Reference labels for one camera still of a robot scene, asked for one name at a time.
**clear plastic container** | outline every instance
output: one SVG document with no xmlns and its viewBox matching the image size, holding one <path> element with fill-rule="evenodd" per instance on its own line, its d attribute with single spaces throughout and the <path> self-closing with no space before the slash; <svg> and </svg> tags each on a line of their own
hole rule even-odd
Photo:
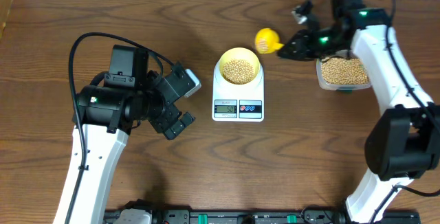
<svg viewBox="0 0 440 224">
<path fill-rule="evenodd" d="M 347 57 L 347 51 L 341 51 L 337 52 L 335 56 L 341 56 L 346 58 Z M 325 90 L 342 90 L 342 91 L 350 91 L 350 90 L 360 90 L 360 89 L 367 89 L 371 87 L 371 83 L 368 82 L 366 84 L 358 84 L 358 85 L 338 85 L 338 84 L 331 84 L 328 83 L 326 80 L 324 80 L 324 76 L 322 76 L 321 71 L 321 60 L 316 60 L 316 74 L 318 75 L 318 82 L 319 86 L 322 89 Z"/>
</svg>

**wooden table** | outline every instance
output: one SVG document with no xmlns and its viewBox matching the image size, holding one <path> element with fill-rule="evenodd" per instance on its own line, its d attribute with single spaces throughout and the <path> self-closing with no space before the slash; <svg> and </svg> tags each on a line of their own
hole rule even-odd
<svg viewBox="0 0 440 224">
<path fill-rule="evenodd" d="M 133 131 L 107 207 L 146 199 L 194 209 L 302 209 L 335 206 L 365 173 L 365 139 L 379 118 L 372 89 L 343 94 L 318 86 L 314 63 L 260 55 L 265 120 L 211 119 L 212 71 L 232 47 L 253 47 L 263 27 L 286 41 L 297 30 L 290 12 L 304 0 L 14 0 L 0 41 L 0 222 L 52 222 L 72 149 L 67 56 L 83 33 L 137 41 L 190 68 L 203 87 L 180 100 L 196 122 L 167 141 L 144 123 Z M 390 0 L 365 0 L 389 7 Z M 316 12 L 331 23 L 329 0 Z M 440 101 L 440 0 L 398 0 L 395 28 L 417 79 Z M 112 46 L 88 38 L 75 58 L 77 89 L 108 70 Z M 412 186 L 434 191 L 438 172 Z M 438 223 L 440 199 L 403 192 L 392 208 L 416 209 Z"/>
</svg>

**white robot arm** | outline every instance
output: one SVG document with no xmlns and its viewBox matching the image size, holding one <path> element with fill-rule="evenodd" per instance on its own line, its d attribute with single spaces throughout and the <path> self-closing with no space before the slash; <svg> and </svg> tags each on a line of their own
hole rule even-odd
<svg viewBox="0 0 440 224">
<path fill-rule="evenodd" d="M 277 54 L 306 61 L 351 49 L 362 61 L 381 118 L 367 138 L 368 170 L 345 202 L 344 219 L 373 223 L 382 220 L 396 192 L 405 188 L 416 193 L 406 186 L 437 167 L 440 107 L 420 87 L 397 44 L 391 27 L 395 0 L 390 16 L 384 9 L 367 8 L 362 0 L 331 0 L 331 5 L 335 23 L 324 29 L 311 13 L 311 0 L 298 6 L 292 13 L 307 29 L 297 32 Z M 410 133 L 410 127 L 418 131 Z"/>
<path fill-rule="evenodd" d="M 115 45 L 109 71 L 98 74 L 90 85 L 76 93 L 73 57 L 79 42 L 88 36 L 115 38 L 136 47 Z M 163 76 L 158 57 L 170 64 L 169 75 Z M 147 73 L 149 58 L 155 59 L 160 73 Z M 54 223 L 101 223 L 116 164 L 135 128 L 133 122 L 137 120 L 139 126 L 140 120 L 148 120 L 167 139 L 176 138 L 195 118 L 189 113 L 182 115 L 174 103 L 182 96 L 191 96 L 201 84 L 191 70 L 179 63 L 173 64 L 126 38 L 99 32 L 83 34 L 74 43 L 69 58 L 69 81 L 76 128 L 69 171 Z"/>
<path fill-rule="evenodd" d="M 368 72 L 368 78 L 379 103 L 381 115 L 385 110 L 395 108 L 399 104 L 407 109 L 419 107 L 414 98 L 408 95 L 408 90 L 392 64 L 392 60 L 386 49 L 386 29 L 386 25 L 372 25 L 366 27 L 364 30 L 357 30 L 351 44 L 353 53 L 362 61 L 362 64 Z M 392 43 L 391 48 L 395 60 L 404 74 L 405 79 L 407 79 L 410 86 L 414 88 L 414 93 L 417 97 L 428 106 L 428 103 L 432 102 L 432 99 L 423 91 L 413 76 L 408 63 L 400 52 L 393 28 L 390 28 L 388 39 L 389 42 Z M 407 186 L 412 181 L 413 179 L 409 177 L 397 177 L 388 181 L 381 181 L 376 174 L 368 169 L 356 191 L 346 200 L 346 209 L 350 219 L 358 223 L 369 223 L 374 211 L 379 207 L 383 199 L 386 198 L 393 186 Z M 390 197 L 386 205 L 377 213 L 374 221 L 380 221 L 382 219 L 384 210 L 396 195 L 397 194 L 394 194 Z"/>
</svg>

